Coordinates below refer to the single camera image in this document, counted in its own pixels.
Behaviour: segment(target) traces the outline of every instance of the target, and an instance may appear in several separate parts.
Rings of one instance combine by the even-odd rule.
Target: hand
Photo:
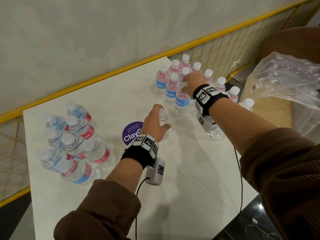
[[[201,72],[191,72],[190,74],[186,75],[182,81],[188,82],[187,85],[182,88],[182,91],[186,92],[190,96],[190,98],[193,98],[193,92],[197,87],[203,84],[207,84],[207,81],[205,80]]]
[[[160,126],[159,111],[163,108],[160,104],[155,104],[149,115],[145,118],[141,134],[152,136],[158,143],[163,139],[165,133],[171,128],[170,124]]]

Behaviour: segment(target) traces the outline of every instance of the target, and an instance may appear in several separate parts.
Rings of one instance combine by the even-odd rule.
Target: brown sleeve
[[[56,240],[127,239],[141,208],[138,197],[114,181],[95,180],[79,207],[56,225]]]
[[[286,239],[320,239],[320,145],[278,128],[249,148],[240,164]]]

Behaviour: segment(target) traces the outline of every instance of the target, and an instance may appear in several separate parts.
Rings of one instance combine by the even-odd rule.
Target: white table
[[[161,64],[170,66],[171,61],[155,60],[24,111],[37,240],[53,239],[56,223],[75,210],[89,190],[63,181],[35,158],[36,149],[49,148],[42,114],[66,117],[64,104],[69,100],[84,105],[106,141],[117,147],[119,159],[125,147],[123,129],[131,122],[143,122],[153,105],[161,103],[152,92]],[[166,162],[162,185],[143,184],[139,191],[138,239],[212,239],[240,208],[241,183],[233,146],[228,139],[213,141],[190,112],[183,119],[170,120],[169,137],[160,142],[158,152]],[[243,205],[256,195],[244,180]],[[134,233],[133,224],[128,237],[134,238]]]

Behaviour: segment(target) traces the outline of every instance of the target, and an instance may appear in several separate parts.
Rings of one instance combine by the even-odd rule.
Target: purple sticker
[[[135,121],[128,124],[122,132],[122,140],[126,145],[141,133],[143,122]]]

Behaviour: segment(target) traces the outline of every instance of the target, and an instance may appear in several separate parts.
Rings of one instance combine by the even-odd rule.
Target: person
[[[200,73],[183,81],[183,91],[192,97],[206,84]],[[157,142],[171,128],[159,125],[160,108],[154,105],[141,131]],[[277,128],[225,97],[213,103],[209,114],[242,155],[241,174],[261,194],[279,233],[285,239],[319,239],[320,145],[293,129]],[[143,170],[138,161],[123,158],[105,180],[94,181],[79,207],[58,222],[54,238],[126,239],[141,207],[134,194]]]

